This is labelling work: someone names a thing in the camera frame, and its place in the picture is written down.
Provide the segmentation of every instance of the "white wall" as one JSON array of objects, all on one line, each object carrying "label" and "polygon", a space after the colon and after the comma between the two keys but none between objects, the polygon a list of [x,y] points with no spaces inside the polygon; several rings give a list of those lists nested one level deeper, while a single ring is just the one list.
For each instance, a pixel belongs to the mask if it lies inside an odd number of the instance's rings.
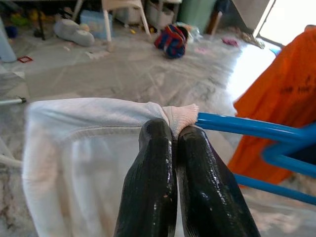
[{"label": "white wall", "polygon": [[270,0],[233,0],[245,25],[255,29]]}]

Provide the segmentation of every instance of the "cluttered floor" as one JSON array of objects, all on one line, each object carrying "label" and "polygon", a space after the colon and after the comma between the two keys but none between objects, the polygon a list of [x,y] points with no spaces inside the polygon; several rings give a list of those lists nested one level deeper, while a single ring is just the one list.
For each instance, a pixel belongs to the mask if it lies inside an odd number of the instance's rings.
[{"label": "cluttered floor", "polygon": [[[53,34],[42,41],[23,31],[12,47],[18,57],[32,61],[0,64],[0,98],[20,96],[28,103],[79,97],[152,101],[162,106],[195,103],[201,112],[233,116],[233,101],[275,58],[268,49],[241,41],[239,47],[224,44],[222,38],[234,37],[228,31],[188,44],[185,56],[174,60],[155,49],[138,29],[131,33],[115,24],[114,34],[115,49],[110,53],[102,41],[86,48]],[[1,137],[16,159],[22,156],[28,103],[1,108]],[[208,137],[227,163],[240,135],[208,131]],[[0,186],[0,236],[37,236],[20,170],[1,165]],[[262,236],[313,236],[313,207],[260,191],[246,190],[244,195]]]}]

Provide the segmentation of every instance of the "toy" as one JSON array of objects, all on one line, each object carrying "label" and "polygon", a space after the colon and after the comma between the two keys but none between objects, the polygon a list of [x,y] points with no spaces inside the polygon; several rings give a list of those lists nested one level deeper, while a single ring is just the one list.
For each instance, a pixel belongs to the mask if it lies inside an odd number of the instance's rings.
[{"label": "toy", "polygon": [[73,41],[81,46],[89,47],[94,44],[94,36],[69,19],[62,19],[54,25],[55,34],[64,39]]},{"label": "toy", "polygon": [[238,42],[236,40],[234,40],[234,39],[222,38],[222,41],[223,41],[224,44],[231,45],[231,46],[234,46],[234,47],[239,47]]},{"label": "toy", "polygon": [[18,29],[15,26],[6,26],[5,31],[10,39],[14,39],[18,35]]},{"label": "toy", "polygon": [[29,63],[29,62],[32,62],[33,59],[30,58],[29,56],[23,56],[23,57],[19,57],[18,61],[20,61],[21,63]]},{"label": "toy", "polygon": [[83,31],[87,31],[87,32],[90,32],[90,28],[87,24],[84,24],[84,23],[81,23],[79,25],[80,29],[83,30]]},{"label": "toy", "polygon": [[90,59],[100,59],[103,58],[107,55],[109,55],[110,53],[107,51],[100,51],[100,52],[85,52],[86,55],[88,55],[88,57]]},{"label": "toy", "polygon": [[[30,16],[31,21],[38,21],[38,19],[39,19],[39,15],[38,15],[38,12],[36,11],[36,9],[32,9],[29,13],[29,16]],[[44,21],[46,19],[46,16],[42,11],[40,12],[40,19],[42,21]]]},{"label": "toy", "polygon": [[20,13],[11,14],[10,21],[17,26],[26,26],[30,23],[29,20],[21,16]]},{"label": "toy", "polygon": [[184,27],[168,25],[154,45],[162,49],[169,58],[181,58],[186,52],[187,38],[188,31]]}]

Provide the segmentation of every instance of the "plush toy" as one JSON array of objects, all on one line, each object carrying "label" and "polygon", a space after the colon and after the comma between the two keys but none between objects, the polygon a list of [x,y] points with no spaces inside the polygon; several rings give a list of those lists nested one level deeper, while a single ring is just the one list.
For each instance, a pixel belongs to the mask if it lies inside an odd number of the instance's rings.
[{"label": "plush toy", "polygon": [[11,14],[10,21],[16,26],[27,26],[30,23],[30,21],[21,16],[20,13]]},{"label": "plush toy", "polygon": [[55,34],[64,40],[73,41],[81,46],[89,47],[94,44],[94,36],[81,30],[80,26],[69,19],[61,19],[54,26]]},{"label": "plush toy", "polygon": [[[29,18],[30,18],[31,21],[38,21],[38,19],[39,19],[38,11],[36,9],[32,9],[29,12]],[[42,21],[44,21],[46,19],[46,16],[45,16],[45,14],[42,11],[40,12],[40,19]]]}]

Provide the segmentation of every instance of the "pink item on floor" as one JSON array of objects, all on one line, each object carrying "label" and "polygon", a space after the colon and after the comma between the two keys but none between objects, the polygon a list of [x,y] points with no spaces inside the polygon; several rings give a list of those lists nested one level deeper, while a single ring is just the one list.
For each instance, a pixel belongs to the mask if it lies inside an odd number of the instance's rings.
[{"label": "pink item on floor", "polygon": [[205,48],[195,48],[194,52],[199,53],[199,54],[206,54],[207,50]]},{"label": "pink item on floor", "polygon": [[239,44],[236,40],[234,39],[229,39],[229,38],[222,38],[223,43],[228,44],[228,45],[232,45],[235,47],[239,47]]}]

